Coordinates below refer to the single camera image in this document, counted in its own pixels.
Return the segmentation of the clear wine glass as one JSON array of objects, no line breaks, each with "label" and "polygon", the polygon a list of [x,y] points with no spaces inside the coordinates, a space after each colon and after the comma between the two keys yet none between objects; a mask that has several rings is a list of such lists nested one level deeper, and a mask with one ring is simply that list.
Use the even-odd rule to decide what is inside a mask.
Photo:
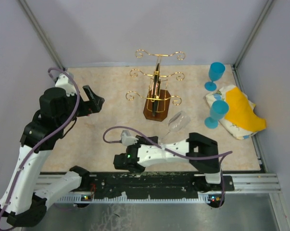
[{"label": "clear wine glass", "polygon": [[176,113],[168,121],[168,132],[159,139],[158,144],[162,146],[168,134],[181,131],[190,123],[190,121],[191,118],[185,111],[179,111]]}]

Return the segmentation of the blue wine glass front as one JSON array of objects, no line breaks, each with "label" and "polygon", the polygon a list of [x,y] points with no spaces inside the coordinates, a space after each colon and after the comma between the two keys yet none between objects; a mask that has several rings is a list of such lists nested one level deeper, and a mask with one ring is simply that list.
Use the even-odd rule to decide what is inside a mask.
[{"label": "blue wine glass front", "polygon": [[210,115],[204,121],[207,128],[215,129],[218,127],[218,121],[227,114],[229,105],[223,100],[214,101],[210,108]]}]

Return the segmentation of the blue wine glass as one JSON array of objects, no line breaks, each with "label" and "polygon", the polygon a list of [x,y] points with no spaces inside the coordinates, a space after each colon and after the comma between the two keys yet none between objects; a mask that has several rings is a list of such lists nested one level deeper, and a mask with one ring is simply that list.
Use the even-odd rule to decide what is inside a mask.
[{"label": "blue wine glass", "polygon": [[218,127],[218,121],[227,114],[229,105],[223,100],[214,101],[210,108],[210,115],[204,121],[207,128],[215,129]]},{"label": "blue wine glass", "polygon": [[204,87],[208,91],[215,91],[217,89],[217,85],[215,84],[225,72],[225,65],[220,62],[214,62],[210,65],[210,69],[208,72],[208,76],[210,81],[204,84]]}]

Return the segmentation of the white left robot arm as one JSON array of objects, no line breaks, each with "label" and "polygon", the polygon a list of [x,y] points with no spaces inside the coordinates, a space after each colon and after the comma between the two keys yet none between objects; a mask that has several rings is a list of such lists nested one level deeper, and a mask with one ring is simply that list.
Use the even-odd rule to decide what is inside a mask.
[{"label": "white left robot arm", "polygon": [[0,199],[0,218],[6,217],[12,228],[36,226],[59,198],[70,191],[85,191],[90,187],[90,172],[74,166],[57,182],[41,190],[34,189],[57,140],[65,136],[64,128],[70,121],[102,109],[105,99],[88,85],[83,86],[83,90],[88,101],[59,87],[45,90],[39,98],[40,109],[24,128],[13,176]]}]

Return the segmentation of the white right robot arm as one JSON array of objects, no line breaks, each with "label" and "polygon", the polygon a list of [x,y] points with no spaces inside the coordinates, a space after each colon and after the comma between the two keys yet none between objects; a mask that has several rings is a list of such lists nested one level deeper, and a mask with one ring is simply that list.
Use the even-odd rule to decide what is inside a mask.
[{"label": "white right robot arm", "polygon": [[185,140],[158,144],[158,137],[131,136],[122,132],[121,143],[126,152],[114,157],[115,169],[142,173],[147,167],[162,163],[188,163],[205,175],[206,186],[217,190],[223,184],[218,143],[199,133],[190,133]]}]

